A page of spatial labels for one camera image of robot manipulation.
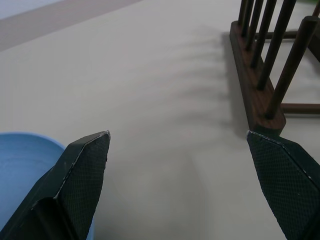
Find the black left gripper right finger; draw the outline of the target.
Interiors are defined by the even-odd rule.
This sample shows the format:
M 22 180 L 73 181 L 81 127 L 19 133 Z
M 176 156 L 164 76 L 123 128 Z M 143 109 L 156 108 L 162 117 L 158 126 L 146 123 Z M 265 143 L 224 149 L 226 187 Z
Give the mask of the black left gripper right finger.
M 320 165 L 298 143 L 248 131 L 262 193 L 288 240 L 320 238 Z

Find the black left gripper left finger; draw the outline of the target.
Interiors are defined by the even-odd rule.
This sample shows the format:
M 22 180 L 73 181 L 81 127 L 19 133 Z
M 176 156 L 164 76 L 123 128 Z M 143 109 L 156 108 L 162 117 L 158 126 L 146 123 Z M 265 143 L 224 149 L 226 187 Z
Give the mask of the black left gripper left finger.
M 67 146 L 35 133 L 0 135 L 0 237 L 92 240 L 110 132 Z

